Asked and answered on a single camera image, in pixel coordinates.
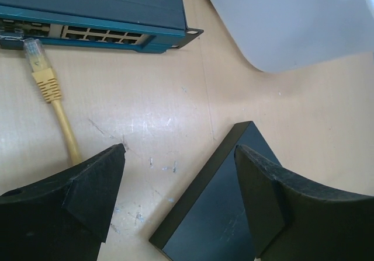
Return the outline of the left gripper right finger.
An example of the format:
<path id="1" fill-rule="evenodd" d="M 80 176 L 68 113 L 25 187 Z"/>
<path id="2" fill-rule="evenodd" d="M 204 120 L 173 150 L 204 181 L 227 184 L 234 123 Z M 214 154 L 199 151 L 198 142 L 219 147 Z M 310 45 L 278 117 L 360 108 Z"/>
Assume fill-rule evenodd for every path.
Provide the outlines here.
<path id="1" fill-rule="evenodd" d="M 373 259 L 372 196 L 317 183 L 245 145 L 234 158 L 257 259 Z"/>

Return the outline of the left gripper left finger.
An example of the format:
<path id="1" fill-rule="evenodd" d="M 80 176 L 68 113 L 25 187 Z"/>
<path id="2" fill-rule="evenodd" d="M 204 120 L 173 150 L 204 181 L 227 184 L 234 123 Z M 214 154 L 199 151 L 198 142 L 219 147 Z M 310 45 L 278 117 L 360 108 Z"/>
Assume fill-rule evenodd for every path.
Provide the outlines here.
<path id="1" fill-rule="evenodd" d="M 116 144 L 1 195 L 1 260 L 96 260 L 106 242 L 126 150 Z"/>

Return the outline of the small black network switch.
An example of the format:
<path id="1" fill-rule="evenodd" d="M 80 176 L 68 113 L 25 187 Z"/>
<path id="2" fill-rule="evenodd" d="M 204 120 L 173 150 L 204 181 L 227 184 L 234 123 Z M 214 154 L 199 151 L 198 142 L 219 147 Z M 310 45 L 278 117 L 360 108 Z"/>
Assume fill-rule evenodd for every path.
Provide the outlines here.
<path id="1" fill-rule="evenodd" d="M 278 159 L 253 121 L 236 123 L 150 237 L 168 260 L 254 260 L 234 150 Z"/>

